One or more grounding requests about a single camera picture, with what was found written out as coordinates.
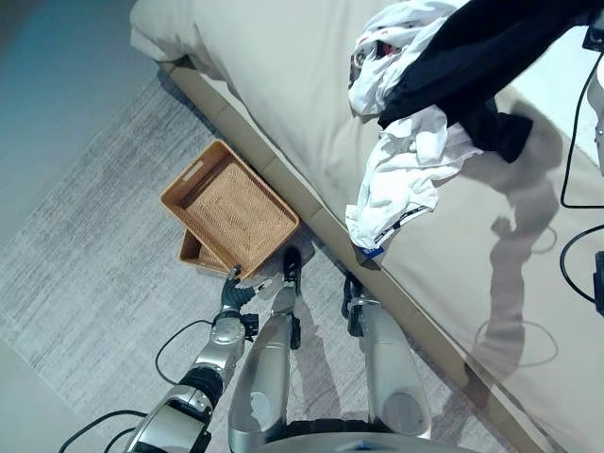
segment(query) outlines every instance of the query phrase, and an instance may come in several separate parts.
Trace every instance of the black cable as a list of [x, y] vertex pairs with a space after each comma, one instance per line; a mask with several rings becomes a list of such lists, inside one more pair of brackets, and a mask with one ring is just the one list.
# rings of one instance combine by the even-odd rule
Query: black cable
[[568, 273], [566, 272], [566, 265], [564, 264], [564, 261], [566, 259], [566, 252], [568, 252], [568, 249], [573, 245], [573, 243], [575, 243], [576, 241], [578, 241], [581, 238], [584, 238], [585, 236], [587, 236], [588, 234], [592, 234], [596, 231], [599, 231], [600, 229], [604, 229], [604, 224], [600, 225], [600, 226], [594, 226], [593, 228], [589, 228], [586, 229], [585, 231], [581, 231], [581, 233], [579, 233], [577, 236], [575, 236], [573, 239], [571, 239], [562, 249], [562, 252], [560, 254], [560, 270], [562, 271], [562, 276], [564, 277], [564, 279], [566, 280], [566, 283], [568, 283], [570, 285], [570, 287], [575, 290], [575, 292], [577, 294], [579, 294], [581, 297], [583, 297], [584, 299], [589, 300], [592, 303], [596, 302], [596, 299], [594, 297], [591, 297], [590, 295], [586, 294], [584, 291], [582, 291], [573, 280], [571, 280], [571, 278], [568, 276]]
[[93, 422], [90, 422], [88, 425], [86, 425], [84, 428], [82, 428], [80, 431], [78, 431], [76, 434], [74, 434], [72, 437], [70, 437], [69, 439], [67, 439], [63, 445], [60, 446], [59, 448], [59, 453], [65, 453], [65, 450], [67, 449], [67, 447], [69, 445], [71, 445], [78, 437], [80, 437], [82, 434], [85, 434], [86, 432], [88, 432], [90, 429], [94, 428], [95, 426], [97, 426], [99, 423], [104, 422], [105, 420], [107, 420], [108, 418], [111, 417], [116, 417], [118, 415], [135, 415], [137, 417], [141, 417], [144, 418], [147, 416], [146, 413], [144, 412], [139, 412], [139, 411], [131, 411], [131, 410], [124, 410], [124, 411], [113, 411], [113, 412], [109, 412], [106, 413], [105, 415], [102, 415], [100, 417], [98, 417], [96, 420], [94, 420]]
[[589, 73], [587, 80], [585, 80], [585, 84], [583, 85], [583, 89], [579, 95], [579, 101], [577, 101], [577, 108], [575, 109], [575, 121], [573, 123], [573, 135], [570, 139], [570, 145], [568, 146], [568, 157], [566, 158], [566, 171], [564, 172], [564, 183], [562, 184], [562, 193], [560, 194], [560, 204], [565, 208], [569, 208], [570, 210], [601, 210], [604, 208], [604, 205], [569, 205], [564, 201], [564, 196], [566, 195], [566, 186], [568, 185], [568, 178], [570, 177], [570, 162], [573, 158], [573, 151], [575, 150], [575, 140], [577, 139], [577, 127], [579, 125], [579, 113], [581, 109], [581, 104], [583, 103], [583, 97], [585, 96], [585, 92], [587, 92], [587, 87], [589, 87], [589, 82], [597, 71], [597, 65], [604, 57], [604, 53], [601, 53], [597, 58], [592, 71]]
[[189, 327], [192, 327], [195, 324], [200, 324], [200, 323], [209, 324], [211, 326], [211, 322], [207, 321], [205, 319], [198, 319], [197, 321], [193, 321], [192, 323], [189, 323], [187, 326], [183, 327], [177, 333], [175, 333], [174, 335], [172, 335], [168, 339], [168, 341], [163, 344], [163, 346], [159, 349], [158, 354], [155, 356], [155, 369], [157, 370], [157, 372], [161, 376], [161, 378], [163, 380], [165, 380], [166, 382], [168, 382], [169, 384], [176, 385], [176, 382], [173, 381], [173, 380], [171, 380], [170, 378], [166, 377], [166, 375], [164, 375], [163, 372], [159, 369], [159, 356], [161, 355], [161, 353], [163, 352], [163, 350], [166, 348], [166, 346], [168, 344], [170, 344], [174, 338], [176, 338], [178, 335], [180, 335], [182, 332], [184, 332]]
[[122, 432], [118, 433], [113, 439], [111, 439], [109, 441], [109, 443], [107, 444], [107, 446], [103, 450], [103, 453], [109, 453], [109, 451], [111, 450], [111, 448], [113, 447], [113, 445], [117, 441], [119, 441], [123, 436], [126, 436], [129, 432], [132, 432], [135, 429], [136, 429], [136, 427], [134, 427], [134, 428], [128, 428], [128, 429], [124, 429]]

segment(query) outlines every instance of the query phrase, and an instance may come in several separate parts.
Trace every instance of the beige bedsheet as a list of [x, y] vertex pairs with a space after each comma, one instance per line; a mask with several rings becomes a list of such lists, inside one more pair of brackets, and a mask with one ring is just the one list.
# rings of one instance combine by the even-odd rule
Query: beige bedsheet
[[[389, 3], [140, 0], [132, 43], [160, 61], [193, 55], [225, 80], [343, 222], [379, 131], [375, 119], [350, 111], [348, 55], [366, 20]], [[378, 260], [556, 442], [599, 452], [604, 318], [562, 280], [558, 256], [603, 216], [560, 208], [565, 143], [542, 113], [514, 108], [536, 120], [521, 158], [469, 160], [441, 187], [436, 211], [405, 225]], [[604, 178], [581, 153], [571, 177], [571, 200], [604, 203]], [[568, 255], [588, 293], [603, 237]]]

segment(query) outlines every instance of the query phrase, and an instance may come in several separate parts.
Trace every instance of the carpet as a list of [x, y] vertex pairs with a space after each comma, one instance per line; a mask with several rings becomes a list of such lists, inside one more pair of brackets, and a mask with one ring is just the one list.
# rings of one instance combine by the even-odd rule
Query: carpet
[[[182, 227], [160, 206], [159, 194], [219, 136], [158, 75], [97, 134], [3, 250], [0, 334], [86, 419], [151, 410], [168, 390], [154, 370], [155, 353], [178, 328], [211, 319], [218, 309], [223, 278], [176, 259]], [[344, 268], [306, 226], [292, 243], [306, 264], [288, 417], [363, 417], [363, 355], [340, 315]], [[282, 249], [254, 277], [274, 279], [247, 306], [261, 322], [278, 289]], [[182, 376], [207, 336], [199, 325], [179, 337], [164, 353], [164, 372]], [[512, 451], [416, 347], [414, 357], [434, 417], [433, 439], [483, 453]], [[214, 413], [208, 451], [228, 451], [233, 390]], [[99, 431], [109, 438], [137, 423], [111, 420]]]

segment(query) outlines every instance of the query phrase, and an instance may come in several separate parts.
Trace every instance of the wicker basket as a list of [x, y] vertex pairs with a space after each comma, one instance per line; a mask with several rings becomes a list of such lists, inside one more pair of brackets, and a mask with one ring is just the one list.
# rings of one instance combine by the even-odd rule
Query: wicker basket
[[253, 273], [295, 231], [298, 216], [222, 141], [211, 143], [161, 195], [188, 229], [180, 258]]

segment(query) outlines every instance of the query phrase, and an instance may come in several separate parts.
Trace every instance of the white cloth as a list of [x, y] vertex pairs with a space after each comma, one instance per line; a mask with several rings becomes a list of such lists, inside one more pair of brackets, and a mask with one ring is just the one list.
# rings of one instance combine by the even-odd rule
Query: white cloth
[[447, 129], [445, 113], [436, 106], [391, 123], [380, 135], [367, 160], [357, 205], [348, 205], [345, 215], [352, 242], [370, 250], [392, 235], [394, 229], [388, 228], [405, 212], [425, 207], [400, 225], [434, 210], [438, 193], [433, 180], [454, 176], [464, 160], [482, 153], [461, 125]]
[[[361, 70], [348, 90], [352, 109], [363, 115], [384, 110], [384, 97], [460, 3], [464, 2], [409, 0], [390, 5], [371, 18], [352, 52], [351, 77]], [[392, 46], [393, 53], [377, 58], [378, 42]]]

